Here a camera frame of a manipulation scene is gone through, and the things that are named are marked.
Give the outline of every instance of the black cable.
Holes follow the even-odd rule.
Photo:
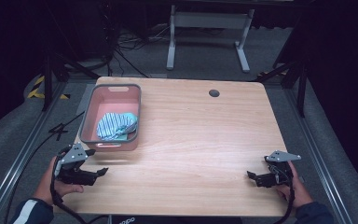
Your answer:
[[[71,119],[69,122],[63,124],[63,127],[67,126],[68,124],[72,123],[75,119],[79,118],[81,115],[84,114],[84,111],[82,113],[80,113],[79,115],[77,115],[74,119]],[[6,210],[6,214],[5,214],[5,223],[7,223],[7,218],[8,218],[8,214],[10,212],[10,207],[11,204],[13,203],[13,198],[14,198],[14,194],[16,192],[17,186],[19,185],[20,179],[24,173],[24,170],[26,169],[26,167],[28,166],[29,162],[31,161],[31,159],[34,157],[34,154],[36,154],[37,150],[39,150],[39,148],[41,148],[52,136],[54,136],[54,134],[58,133],[59,131],[53,132],[51,135],[49,135],[41,144],[39,144],[38,147],[36,147],[34,149],[34,152],[31,154],[31,156],[27,159],[27,161],[24,164],[24,167],[22,168],[22,170],[20,170],[20,174],[19,174],[19,178],[17,178],[14,186],[13,186],[13,190],[11,191],[10,194],[10,199],[7,205],[7,210]]]
[[[62,149],[58,154],[57,154],[57,157],[54,161],[54,165],[53,165],[53,169],[52,169],[52,174],[51,174],[51,182],[50,182],[50,193],[51,193],[51,197],[53,199],[53,203],[61,208],[64,212],[66,212],[67,214],[71,215],[72,217],[74,217],[79,223],[81,224],[90,224],[100,218],[103,218],[103,217],[107,217],[107,215],[101,215],[101,216],[98,216],[94,219],[92,219],[90,222],[86,222],[78,213],[76,213],[75,211],[73,211],[72,209],[70,209],[68,206],[66,206],[65,204],[63,204],[63,200],[62,200],[62,197],[61,195],[59,195],[57,193],[57,191],[55,190],[55,170],[56,170],[56,167],[57,167],[57,164],[58,164],[58,161],[61,160],[63,158],[63,154],[62,153],[66,153],[70,150],[71,148],[70,147],[66,147],[64,149]]]
[[[141,72],[138,68],[136,68],[130,61],[127,60],[126,57],[124,57],[123,53],[120,52],[119,50],[115,49],[115,52],[118,53],[118,55],[120,55],[129,65],[131,65],[131,67],[133,67],[139,74],[141,74],[144,77],[150,77],[147,74]]]
[[[289,178],[289,176],[287,176],[287,174],[284,171],[278,169],[278,167],[273,166],[273,165],[271,165],[271,167],[274,171],[277,171],[277,172],[281,173],[282,175],[284,175],[284,177],[286,177],[286,180],[287,180],[287,182],[289,184],[289,188],[290,188],[289,203],[287,204],[286,212],[281,219],[279,219],[278,221],[276,221],[274,223],[274,224],[282,224],[287,218],[289,218],[290,214],[292,213],[293,202],[295,201],[295,190],[293,188],[292,178]]]

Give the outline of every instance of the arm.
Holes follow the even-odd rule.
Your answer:
[[[50,161],[48,169],[43,174],[33,198],[23,201],[16,209],[15,216],[10,223],[49,223],[53,218],[53,200],[50,193],[50,183],[55,158]],[[54,187],[60,196],[68,193],[82,193],[83,186],[67,185],[61,181],[55,181]]]
[[[310,197],[310,193],[300,181],[296,167],[289,161],[290,168],[293,173],[293,189],[295,191],[295,200],[293,207],[296,209],[296,224],[315,223],[329,224],[334,223],[333,216],[323,204],[314,202]],[[285,200],[289,199],[290,189],[285,185],[275,187],[279,195]]]
[[[317,223],[330,224],[334,223],[333,216],[324,204],[313,202],[298,207],[296,210],[296,224]]]

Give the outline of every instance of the metal frame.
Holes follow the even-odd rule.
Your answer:
[[[176,27],[207,27],[222,29],[242,29],[241,39],[235,42],[235,49],[240,59],[242,71],[249,73],[250,68],[246,60],[243,46],[252,23],[254,9],[247,14],[222,14],[222,13],[199,13],[199,12],[176,12],[175,5],[171,6],[170,21],[170,46],[168,49],[167,69],[173,70],[175,59],[175,28]]]

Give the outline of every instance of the table leg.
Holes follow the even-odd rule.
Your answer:
[[[171,22],[170,22],[170,48],[168,49],[167,69],[173,70],[175,60],[175,6],[171,6]]]
[[[241,62],[242,71],[244,73],[250,72],[249,64],[248,61],[246,60],[245,52],[243,51],[243,46],[245,45],[246,36],[249,33],[249,28],[251,26],[254,13],[255,13],[254,9],[249,10],[247,14],[248,18],[246,19],[245,24],[243,25],[241,41],[235,42],[235,47],[237,49],[238,57]]]

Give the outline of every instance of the tray handle cutout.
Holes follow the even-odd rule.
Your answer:
[[[95,144],[96,147],[121,147],[120,143],[98,143]]]
[[[130,90],[130,88],[128,88],[128,87],[120,87],[120,86],[108,87],[107,89],[110,91],[129,91]]]

